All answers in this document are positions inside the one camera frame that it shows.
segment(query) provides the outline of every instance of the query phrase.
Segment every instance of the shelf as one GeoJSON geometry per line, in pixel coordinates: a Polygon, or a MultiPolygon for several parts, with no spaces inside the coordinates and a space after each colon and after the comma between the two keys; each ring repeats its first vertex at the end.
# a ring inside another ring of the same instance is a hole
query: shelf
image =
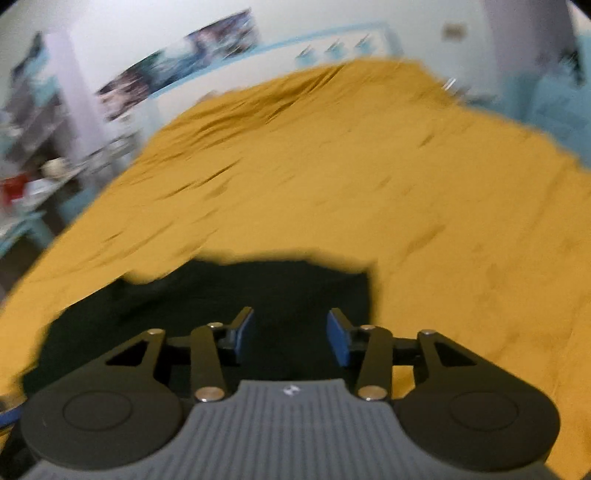
{"type": "Polygon", "coordinates": [[[35,154],[35,152],[37,152],[37,150],[39,150],[39,148],[47,140],[49,140],[49,138],[57,131],[57,129],[60,128],[65,123],[65,121],[66,121],[66,117],[62,116],[61,118],[59,118],[59,120],[56,123],[51,124],[48,128],[43,129],[43,136],[41,137],[40,140],[37,140],[32,145],[23,144],[22,147],[23,147],[23,150],[25,151],[25,157],[22,158],[18,162],[18,166],[22,168],[27,163],[27,161],[29,161],[30,158],[35,154]]]}

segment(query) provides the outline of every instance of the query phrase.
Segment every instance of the metal screw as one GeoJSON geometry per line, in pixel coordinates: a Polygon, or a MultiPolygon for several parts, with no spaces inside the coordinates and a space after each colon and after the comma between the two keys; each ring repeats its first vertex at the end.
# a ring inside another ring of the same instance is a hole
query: metal screw
{"type": "Polygon", "coordinates": [[[388,391],[377,385],[368,385],[360,388],[357,395],[367,401],[376,401],[385,399],[388,396],[388,391]]]}
{"type": "Polygon", "coordinates": [[[219,387],[202,387],[195,392],[195,398],[202,402],[221,400],[226,393],[219,387]]]}

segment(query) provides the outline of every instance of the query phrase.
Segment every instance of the bed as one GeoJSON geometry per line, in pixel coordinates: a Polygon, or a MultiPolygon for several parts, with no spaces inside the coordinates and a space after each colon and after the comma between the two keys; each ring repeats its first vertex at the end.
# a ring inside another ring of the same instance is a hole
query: bed
{"type": "MultiPolygon", "coordinates": [[[[125,275],[194,257],[369,270],[375,323],[441,331],[542,389],[549,465],[591,467],[591,176],[549,138],[468,109],[418,64],[357,60],[209,99],[159,131],[0,316],[0,391],[44,328],[125,275]]],[[[411,388],[398,372],[395,389],[411,388]]]]}

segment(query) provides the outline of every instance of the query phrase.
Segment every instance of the red object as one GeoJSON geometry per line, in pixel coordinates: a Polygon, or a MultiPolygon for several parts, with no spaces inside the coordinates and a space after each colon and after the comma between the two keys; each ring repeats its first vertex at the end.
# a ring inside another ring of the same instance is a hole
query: red object
{"type": "Polygon", "coordinates": [[[2,182],[2,197],[4,204],[10,206],[13,200],[22,198],[25,193],[25,185],[29,179],[26,174],[21,173],[11,179],[6,179],[2,182]]]}

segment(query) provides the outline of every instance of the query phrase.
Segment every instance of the black fabric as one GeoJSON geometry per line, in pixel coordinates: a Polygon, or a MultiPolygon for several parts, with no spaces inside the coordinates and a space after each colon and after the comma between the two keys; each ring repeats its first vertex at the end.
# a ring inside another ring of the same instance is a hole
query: black fabric
{"type": "MultiPolygon", "coordinates": [[[[350,383],[332,354],[326,317],[338,307],[354,325],[369,323],[369,291],[364,273],[305,261],[190,261],[148,284],[120,278],[51,324],[38,367],[23,377],[24,390],[31,396],[147,329],[185,336],[209,322],[229,323],[245,306],[254,308],[255,317],[243,338],[241,366],[224,372],[229,387],[242,379],[350,383]]],[[[187,393],[179,385],[171,389],[187,393]]]]}

